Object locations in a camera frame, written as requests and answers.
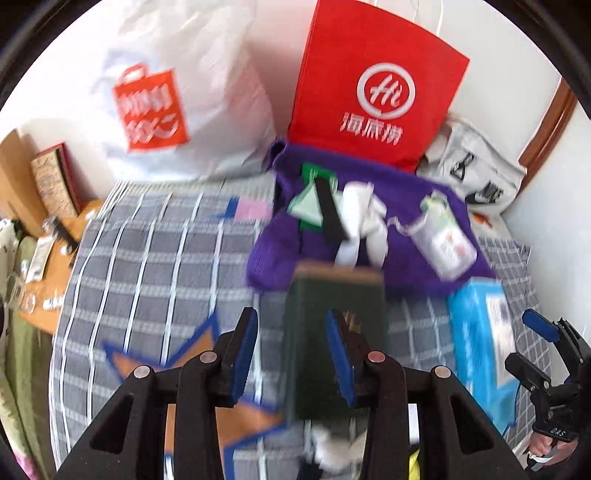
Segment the red paper bag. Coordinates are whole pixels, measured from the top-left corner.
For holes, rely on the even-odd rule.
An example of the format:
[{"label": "red paper bag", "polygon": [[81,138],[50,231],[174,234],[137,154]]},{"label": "red paper bag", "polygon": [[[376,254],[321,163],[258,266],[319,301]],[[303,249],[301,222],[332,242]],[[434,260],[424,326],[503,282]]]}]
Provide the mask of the red paper bag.
[{"label": "red paper bag", "polygon": [[385,10],[318,0],[288,138],[414,172],[468,62]]}]

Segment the pink patch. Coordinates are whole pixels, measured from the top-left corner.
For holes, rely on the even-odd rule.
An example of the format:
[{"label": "pink patch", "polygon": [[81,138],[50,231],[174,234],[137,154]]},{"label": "pink patch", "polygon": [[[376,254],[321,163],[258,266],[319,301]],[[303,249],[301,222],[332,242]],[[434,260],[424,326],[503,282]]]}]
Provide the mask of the pink patch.
[{"label": "pink patch", "polygon": [[37,472],[35,471],[35,463],[31,457],[23,455],[22,453],[15,453],[14,456],[17,459],[17,463],[31,480],[39,480]]},{"label": "pink patch", "polygon": [[234,220],[270,220],[271,216],[271,205],[267,202],[240,197]]}]

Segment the gray checkered blanket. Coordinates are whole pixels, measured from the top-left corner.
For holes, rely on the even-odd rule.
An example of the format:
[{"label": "gray checkered blanket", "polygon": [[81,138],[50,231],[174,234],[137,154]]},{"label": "gray checkered blanket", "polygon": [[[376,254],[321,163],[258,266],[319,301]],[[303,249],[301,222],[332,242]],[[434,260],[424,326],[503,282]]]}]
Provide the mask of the gray checkered blanket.
[{"label": "gray checkered blanket", "polygon": [[[248,255],[264,225],[224,219],[229,196],[144,191],[119,196],[86,229],[54,338],[50,367],[50,425],[56,464],[121,383],[109,346],[133,358],[170,365],[215,312],[217,332],[234,328],[242,308],[259,313],[259,336],[244,399],[278,408],[285,294],[245,287]],[[520,315],[536,307],[525,266],[529,250],[512,240],[482,239],[503,281],[514,315],[518,350],[548,370],[547,345],[527,332]],[[444,299],[390,300],[389,353],[403,365],[455,367]],[[518,423],[506,435],[515,446],[533,421],[527,394]],[[362,420],[328,425],[355,437]],[[225,449],[227,479],[295,479],[298,457],[310,447],[310,426],[295,424]],[[166,474],[174,475],[167,458]],[[351,479],[353,468],[335,478]]]}]

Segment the red book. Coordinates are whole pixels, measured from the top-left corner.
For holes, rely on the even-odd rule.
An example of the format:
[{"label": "red book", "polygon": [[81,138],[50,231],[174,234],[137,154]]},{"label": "red book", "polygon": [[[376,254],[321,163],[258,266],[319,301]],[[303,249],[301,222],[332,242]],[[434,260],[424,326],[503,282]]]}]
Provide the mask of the red book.
[{"label": "red book", "polygon": [[60,218],[78,216],[82,210],[66,145],[61,143],[37,154],[31,169],[47,213]]}]

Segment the dark green book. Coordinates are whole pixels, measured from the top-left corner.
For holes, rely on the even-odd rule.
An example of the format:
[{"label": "dark green book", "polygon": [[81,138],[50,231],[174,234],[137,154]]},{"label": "dark green book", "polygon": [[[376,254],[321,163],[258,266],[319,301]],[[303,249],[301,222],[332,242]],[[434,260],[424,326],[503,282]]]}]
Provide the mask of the dark green book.
[{"label": "dark green book", "polygon": [[326,340],[326,313],[343,311],[349,328],[361,332],[372,349],[384,350],[384,279],[371,268],[339,267],[304,261],[295,269],[285,302],[282,367],[285,418],[327,420],[363,411],[350,409],[339,394]]}]

